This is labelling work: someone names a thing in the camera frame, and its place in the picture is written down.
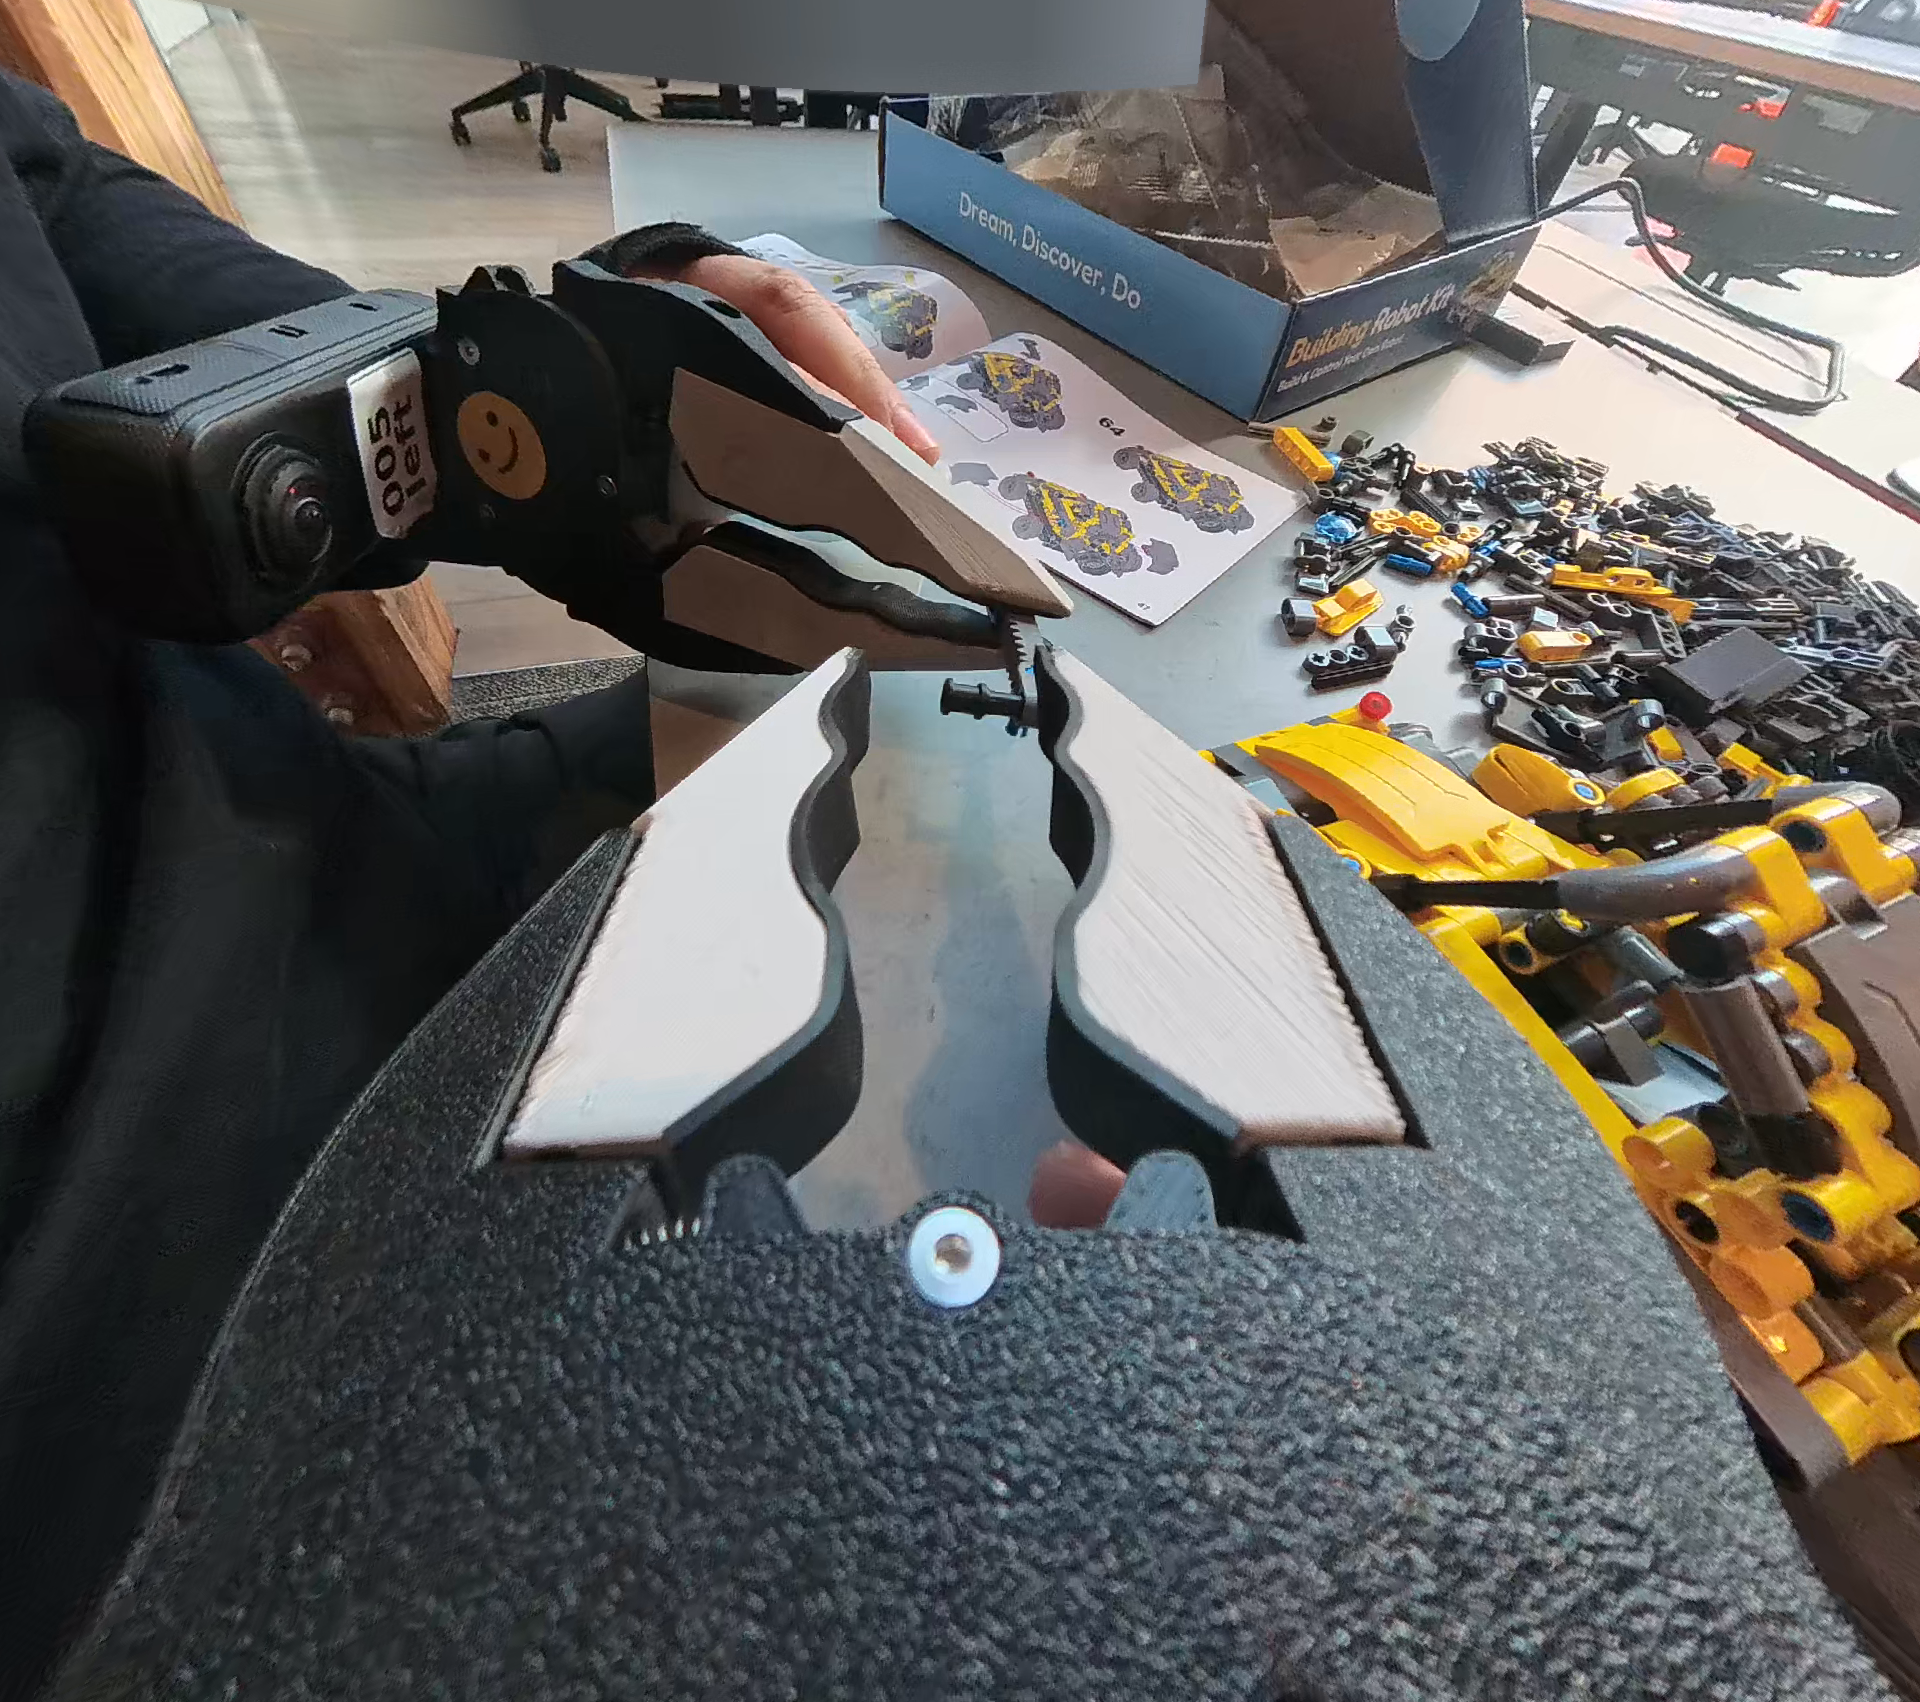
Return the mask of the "paper instruction booklet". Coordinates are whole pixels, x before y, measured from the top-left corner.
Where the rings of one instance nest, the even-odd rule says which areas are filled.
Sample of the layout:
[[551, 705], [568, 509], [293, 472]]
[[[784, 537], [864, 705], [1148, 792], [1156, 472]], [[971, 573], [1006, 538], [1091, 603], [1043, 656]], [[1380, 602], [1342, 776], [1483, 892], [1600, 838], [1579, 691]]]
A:
[[1164, 624], [1294, 515], [1266, 476], [1185, 441], [1056, 340], [988, 334], [926, 266], [744, 243], [829, 299], [942, 443], [955, 503], [1058, 578]]

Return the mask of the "blue cardboard kit box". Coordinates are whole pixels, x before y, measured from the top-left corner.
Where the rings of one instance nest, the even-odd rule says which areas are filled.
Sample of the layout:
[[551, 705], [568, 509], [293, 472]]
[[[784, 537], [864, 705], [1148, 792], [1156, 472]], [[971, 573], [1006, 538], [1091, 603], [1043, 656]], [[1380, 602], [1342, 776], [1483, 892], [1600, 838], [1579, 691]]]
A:
[[1521, 0], [1205, 0], [1182, 86], [890, 107], [880, 205], [1242, 423], [1490, 329], [1539, 234]]

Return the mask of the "pile of loose brick parts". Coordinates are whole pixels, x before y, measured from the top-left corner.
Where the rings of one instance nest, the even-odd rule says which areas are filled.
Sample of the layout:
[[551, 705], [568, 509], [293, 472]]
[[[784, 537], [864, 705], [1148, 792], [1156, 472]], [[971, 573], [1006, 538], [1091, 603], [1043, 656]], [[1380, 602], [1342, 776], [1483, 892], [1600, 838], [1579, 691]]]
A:
[[1274, 617], [1311, 690], [1386, 680], [1423, 590], [1493, 739], [1600, 778], [1670, 767], [1681, 798], [1869, 781], [1915, 822], [1915, 595], [1832, 542], [1685, 486], [1619, 491], [1544, 440], [1469, 466], [1364, 433], [1274, 443], [1313, 476]]

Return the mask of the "grey desk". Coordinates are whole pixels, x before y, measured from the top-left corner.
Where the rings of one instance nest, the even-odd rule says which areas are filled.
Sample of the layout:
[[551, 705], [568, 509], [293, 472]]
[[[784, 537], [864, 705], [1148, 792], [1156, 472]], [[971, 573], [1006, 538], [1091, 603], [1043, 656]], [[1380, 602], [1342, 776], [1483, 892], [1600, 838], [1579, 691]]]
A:
[[[672, 125], [608, 130], [617, 228], [697, 221], [726, 238], [779, 232], [808, 253], [925, 265], [980, 307], [993, 334], [1034, 329], [1058, 340], [1136, 408], [1236, 469], [1266, 460], [1255, 437], [1202, 397], [1069, 328], [1058, 312], [977, 274], [961, 257], [890, 221], [875, 205], [875, 135]], [[1441, 356], [1351, 401], [1339, 430], [1407, 423], [1410, 440], [1466, 443], [1476, 403], [1494, 419], [1527, 419], [1527, 379], [1512, 368]], [[1077, 607], [1054, 622], [1056, 641], [1186, 742], [1216, 742], [1311, 714], [1294, 681], [1299, 659], [1272, 624], [1288, 534], [1255, 550], [1164, 624], [1069, 590]], [[1443, 739], [1470, 722], [1452, 714], [1438, 647], [1438, 608], [1415, 608], [1416, 652], [1389, 680], [1407, 720]], [[663, 783], [717, 747], [721, 727], [772, 705], [774, 680], [723, 680], [657, 662], [657, 769]], [[1022, 1201], [1043, 1142], [1066, 1135], [1043, 1082], [1050, 946], [1067, 877], [1049, 850], [1050, 767], [1032, 739], [1000, 726], [933, 711], [933, 675], [875, 675], [872, 747], [856, 769], [861, 847], [845, 892], [856, 991], [865, 1017], [865, 1084], [852, 1123], [795, 1176], [795, 1198], [821, 1227], [875, 1227], [943, 1191]], [[1501, 1191], [1537, 1195], [1521, 1233], [1498, 1248], [1541, 1248], [1549, 1224], [1568, 1224], [1594, 1283], [1554, 1291], [1549, 1327], [1687, 1331], [1675, 1350], [1699, 1355], [1705, 1316], [1619, 1162], [1541, 1061], [1499, 1064], [1478, 1013], [1454, 1044], [1436, 1106], [1461, 1135], [1494, 1149]], [[1851, 1484], [1802, 1496], [1767, 1477], [1767, 1511], [1795, 1525], [1795, 1549], [1828, 1578], [1841, 1606], [1841, 1640], [1859, 1639], [1901, 1696], [1915, 1696], [1915, 1464], [1872, 1458]]]

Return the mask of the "wooden table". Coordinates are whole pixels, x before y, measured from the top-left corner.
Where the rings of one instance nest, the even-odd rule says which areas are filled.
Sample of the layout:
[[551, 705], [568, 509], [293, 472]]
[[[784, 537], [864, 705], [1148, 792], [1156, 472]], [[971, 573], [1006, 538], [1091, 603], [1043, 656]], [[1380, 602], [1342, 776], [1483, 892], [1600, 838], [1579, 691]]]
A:
[[1608, 107], [1709, 147], [1916, 204], [1916, 47], [1680, 0], [1523, 0], [1528, 78], [1550, 91], [1537, 158], [1545, 205]]

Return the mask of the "yellow toy brick vehicle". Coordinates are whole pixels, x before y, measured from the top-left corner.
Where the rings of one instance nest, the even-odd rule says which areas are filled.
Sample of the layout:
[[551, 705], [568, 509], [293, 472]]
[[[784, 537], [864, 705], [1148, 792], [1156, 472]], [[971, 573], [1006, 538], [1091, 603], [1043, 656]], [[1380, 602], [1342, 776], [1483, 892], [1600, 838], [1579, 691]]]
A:
[[1505, 1017], [1658, 1224], [1788, 1515], [1915, 1696], [1915, 830], [1651, 718], [1634, 775], [1364, 694], [1202, 758]]

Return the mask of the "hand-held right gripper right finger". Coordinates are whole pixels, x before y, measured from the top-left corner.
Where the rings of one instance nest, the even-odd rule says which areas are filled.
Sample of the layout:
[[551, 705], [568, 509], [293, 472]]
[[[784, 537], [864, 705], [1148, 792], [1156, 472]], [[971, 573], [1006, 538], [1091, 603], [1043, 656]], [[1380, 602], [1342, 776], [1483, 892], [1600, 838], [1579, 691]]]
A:
[[1098, 1155], [1403, 1142], [1276, 813], [1080, 658], [1043, 650], [1034, 675], [1072, 884], [1046, 1036], [1067, 1130]]

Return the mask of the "person's dark clothing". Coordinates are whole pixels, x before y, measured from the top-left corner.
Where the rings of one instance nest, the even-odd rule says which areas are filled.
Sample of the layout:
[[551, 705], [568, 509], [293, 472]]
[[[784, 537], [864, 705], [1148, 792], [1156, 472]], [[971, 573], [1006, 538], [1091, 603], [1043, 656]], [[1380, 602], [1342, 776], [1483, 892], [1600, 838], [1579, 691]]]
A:
[[33, 1696], [142, 1521], [288, 1189], [405, 1034], [653, 798], [641, 675], [355, 739], [246, 645], [84, 596], [33, 396], [346, 294], [1, 94], [1, 1680]]

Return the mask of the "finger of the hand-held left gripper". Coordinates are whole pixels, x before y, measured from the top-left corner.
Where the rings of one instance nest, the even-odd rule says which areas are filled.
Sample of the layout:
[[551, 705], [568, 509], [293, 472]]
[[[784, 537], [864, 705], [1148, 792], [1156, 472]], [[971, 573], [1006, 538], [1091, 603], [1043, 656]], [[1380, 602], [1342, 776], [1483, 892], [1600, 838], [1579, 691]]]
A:
[[846, 538], [977, 607], [1066, 617], [1050, 573], [959, 504], [933, 469], [875, 419], [806, 376], [740, 392], [675, 372], [670, 518], [689, 532], [726, 515]]
[[998, 668], [1005, 617], [845, 573], [788, 538], [697, 538], [659, 573], [668, 626], [772, 670], [856, 650], [874, 670]]

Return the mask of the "person's left forearm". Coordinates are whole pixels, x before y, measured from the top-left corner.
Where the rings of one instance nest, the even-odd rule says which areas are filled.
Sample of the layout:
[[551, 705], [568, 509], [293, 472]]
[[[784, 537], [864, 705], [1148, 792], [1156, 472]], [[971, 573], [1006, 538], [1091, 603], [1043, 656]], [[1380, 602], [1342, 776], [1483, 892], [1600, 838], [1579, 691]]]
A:
[[689, 282], [692, 272], [714, 257], [748, 257], [726, 238], [687, 221], [659, 221], [622, 231], [573, 257], [585, 266], [622, 279]]

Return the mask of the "grey gear rack piece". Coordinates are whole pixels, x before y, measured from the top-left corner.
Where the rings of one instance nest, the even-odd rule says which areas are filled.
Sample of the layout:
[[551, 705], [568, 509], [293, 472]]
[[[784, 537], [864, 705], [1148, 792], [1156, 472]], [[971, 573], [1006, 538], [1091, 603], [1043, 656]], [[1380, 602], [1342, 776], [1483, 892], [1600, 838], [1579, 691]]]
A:
[[1038, 727], [1035, 656], [1046, 641], [1032, 617], [993, 612], [993, 624], [1000, 675], [942, 681], [938, 711], [1000, 722], [1006, 735], [1034, 733]]

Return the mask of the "grey table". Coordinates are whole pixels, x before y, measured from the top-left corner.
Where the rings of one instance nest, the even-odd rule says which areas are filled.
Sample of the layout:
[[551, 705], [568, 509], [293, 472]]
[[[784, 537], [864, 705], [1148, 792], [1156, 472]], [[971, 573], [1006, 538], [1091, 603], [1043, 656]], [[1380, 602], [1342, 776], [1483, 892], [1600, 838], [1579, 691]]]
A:
[[1755, 328], [1725, 301], [1680, 288], [1642, 249], [1612, 249], [1562, 221], [1541, 225], [1514, 294], [1550, 310], [1660, 384], [1715, 403], [1748, 431], [1787, 449], [1907, 518], [1916, 516], [1916, 396], [1844, 361], [1821, 410], [1767, 408], [1759, 392], [1810, 403], [1828, 387], [1828, 352]]

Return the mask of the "black office chair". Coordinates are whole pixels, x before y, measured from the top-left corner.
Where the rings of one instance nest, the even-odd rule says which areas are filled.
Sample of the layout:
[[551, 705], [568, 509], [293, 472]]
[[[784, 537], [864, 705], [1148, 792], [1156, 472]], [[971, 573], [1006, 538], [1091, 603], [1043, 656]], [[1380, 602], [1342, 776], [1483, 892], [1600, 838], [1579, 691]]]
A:
[[1670, 228], [1685, 277], [1709, 290], [1734, 279], [1781, 287], [1790, 272], [1893, 277], [1916, 265], [1915, 153], [1755, 153], [1724, 162], [1725, 145], [1692, 138], [1658, 149], [1619, 130], [1623, 177], [1641, 187], [1651, 221]]
[[606, 83], [589, 79], [575, 68], [561, 63], [528, 63], [520, 61], [516, 73], [503, 83], [494, 83], [489, 90], [483, 90], [466, 102], [459, 102], [448, 108], [447, 130], [448, 138], [466, 147], [470, 143], [467, 117], [504, 107], [516, 123], [534, 120], [534, 107], [538, 104], [538, 164], [547, 175], [562, 175], [562, 155], [554, 147], [554, 125], [568, 120], [568, 107], [583, 104], [600, 108], [608, 119], [618, 123], [643, 123], [646, 117], [631, 104], [631, 98], [622, 90], [611, 90]]

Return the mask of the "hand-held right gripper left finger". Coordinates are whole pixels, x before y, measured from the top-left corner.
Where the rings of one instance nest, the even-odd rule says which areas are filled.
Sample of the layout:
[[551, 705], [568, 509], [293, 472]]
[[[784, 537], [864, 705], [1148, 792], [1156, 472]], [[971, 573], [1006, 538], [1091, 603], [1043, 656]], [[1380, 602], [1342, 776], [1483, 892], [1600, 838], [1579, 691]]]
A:
[[846, 1125], [861, 1027], [831, 885], [868, 714], [841, 647], [631, 826], [504, 1158], [810, 1161]]

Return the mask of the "person's left hand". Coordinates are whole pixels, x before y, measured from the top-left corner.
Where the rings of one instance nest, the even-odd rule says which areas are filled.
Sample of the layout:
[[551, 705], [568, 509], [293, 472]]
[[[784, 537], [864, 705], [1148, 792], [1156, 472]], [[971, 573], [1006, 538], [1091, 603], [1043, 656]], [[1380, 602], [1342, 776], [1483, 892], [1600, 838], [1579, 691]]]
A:
[[925, 464], [938, 460], [938, 443], [913, 406], [846, 316], [804, 274], [755, 255], [699, 255], [681, 266], [643, 266], [635, 274], [681, 282], [727, 301], [797, 374], [875, 419]]

